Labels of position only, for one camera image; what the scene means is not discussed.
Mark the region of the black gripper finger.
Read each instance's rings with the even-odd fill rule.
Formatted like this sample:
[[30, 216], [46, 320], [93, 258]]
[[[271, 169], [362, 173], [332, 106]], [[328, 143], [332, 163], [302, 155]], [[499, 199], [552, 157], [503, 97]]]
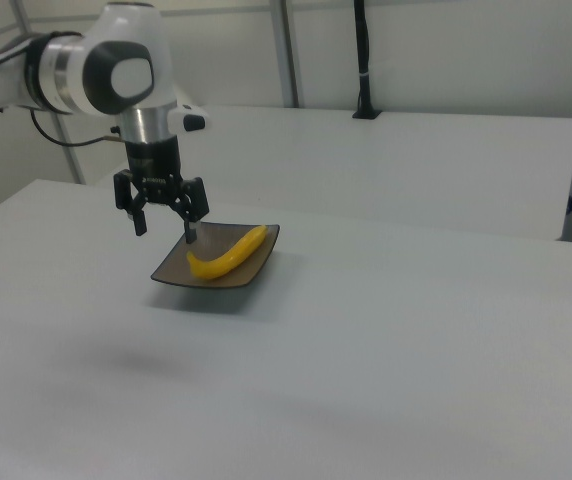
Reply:
[[116, 208], [127, 213], [137, 236], [144, 235], [147, 232], [144, 213], [147, 194], [142, 182], [130, 170], [124, 169], [113, 176], [113, 185]]
[[179, 180], [171, 208], [184, 222], [185, 242], [194, 243], [197, 240], [195, 224], [210, 212], [202, 178]]

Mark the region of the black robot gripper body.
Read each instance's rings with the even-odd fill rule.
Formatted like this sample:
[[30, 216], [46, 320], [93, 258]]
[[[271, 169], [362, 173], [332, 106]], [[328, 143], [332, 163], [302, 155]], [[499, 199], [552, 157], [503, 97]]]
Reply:
[[190, 205], [181, 176], [178, 137], [152, 143], [125, 144], [130, 171], [130, 183], [137, 192], [133, 202]]

